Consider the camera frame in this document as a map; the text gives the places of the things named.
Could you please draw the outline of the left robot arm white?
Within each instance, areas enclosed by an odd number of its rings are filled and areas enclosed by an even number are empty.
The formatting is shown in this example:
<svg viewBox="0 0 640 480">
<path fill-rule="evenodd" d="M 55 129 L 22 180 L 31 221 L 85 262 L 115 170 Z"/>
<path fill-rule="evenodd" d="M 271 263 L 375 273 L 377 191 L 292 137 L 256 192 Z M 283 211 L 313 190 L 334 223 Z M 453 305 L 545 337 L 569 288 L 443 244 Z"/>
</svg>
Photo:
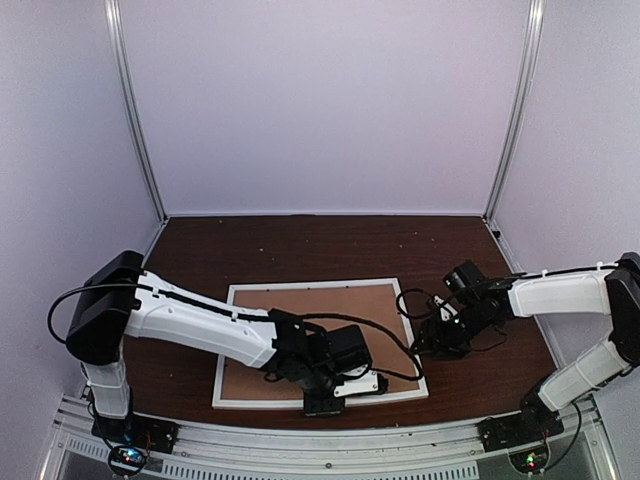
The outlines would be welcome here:
<svg viewBox="0 0 640 480">
<path fill-rule="evenodd" d="M 231 358 L 298 386 L 312 399 L 331 397 L 357 367 L 324 328 L 281 310 L 234 307 L 183 290 L 124 251 L 95 273 L 80 293 L 66 336 L 80 361 L 106 429 L 123 444 L 144 424 L 132 411 L 124 336 L 152 338 Z"/>
</svg>

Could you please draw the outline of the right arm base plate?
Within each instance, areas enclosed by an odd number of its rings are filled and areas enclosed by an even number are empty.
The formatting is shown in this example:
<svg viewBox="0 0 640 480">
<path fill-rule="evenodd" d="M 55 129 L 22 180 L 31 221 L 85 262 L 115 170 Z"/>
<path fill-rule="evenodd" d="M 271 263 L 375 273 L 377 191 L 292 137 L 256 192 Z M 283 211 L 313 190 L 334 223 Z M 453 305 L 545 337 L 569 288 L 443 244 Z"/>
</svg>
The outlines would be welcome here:
<svg viewBox="0 0 640 480">
<path fill-rule="evenodd" d="M 557 410 L 550 410 L 537 393 L 529 392 L 520 411 L 503 417 L 488 417 L 477 424 L 485 452 L 510 449 L 564 432 Z"/>
</svg>

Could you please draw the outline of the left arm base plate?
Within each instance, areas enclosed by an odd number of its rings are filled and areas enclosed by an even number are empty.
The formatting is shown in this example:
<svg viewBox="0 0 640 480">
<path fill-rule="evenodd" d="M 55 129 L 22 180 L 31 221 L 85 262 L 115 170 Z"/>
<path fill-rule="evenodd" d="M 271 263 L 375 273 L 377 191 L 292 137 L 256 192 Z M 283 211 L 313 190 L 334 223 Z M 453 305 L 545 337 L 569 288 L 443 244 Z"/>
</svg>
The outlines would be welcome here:
<svg viewBox="0 0 640 480">
<path fill-rule="evenodd" d="M 91 433 L 110 447 L 126 445 L 144 452 L 171 454 L 178 430 L 174 422 L 132 414 L 126 419 L 98 416 L 93 420 Z"/>
</svg>

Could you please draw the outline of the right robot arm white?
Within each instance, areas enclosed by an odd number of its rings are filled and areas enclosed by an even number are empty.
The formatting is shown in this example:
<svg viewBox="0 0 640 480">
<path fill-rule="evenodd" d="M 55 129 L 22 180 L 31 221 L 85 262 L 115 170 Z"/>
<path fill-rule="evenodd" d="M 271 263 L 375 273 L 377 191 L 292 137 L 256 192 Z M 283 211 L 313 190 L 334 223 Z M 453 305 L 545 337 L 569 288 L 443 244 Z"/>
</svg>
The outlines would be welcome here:
<svg viewBox="0 0 640 480">
<path fill-rule="evenodd" d="M 534 386 L 520 404 L 512 430 L 535 440 L 551 414 L 639 366 L 639 255 L 565 270 L 486 276 L 472 261 L 443 279 L 446 299 L 433 299 L 412 345 L 414 353 L 460 359 L 486 329 L 533 317 L 546 343 L 563 356 L 556 371 Z"/>
</svg>

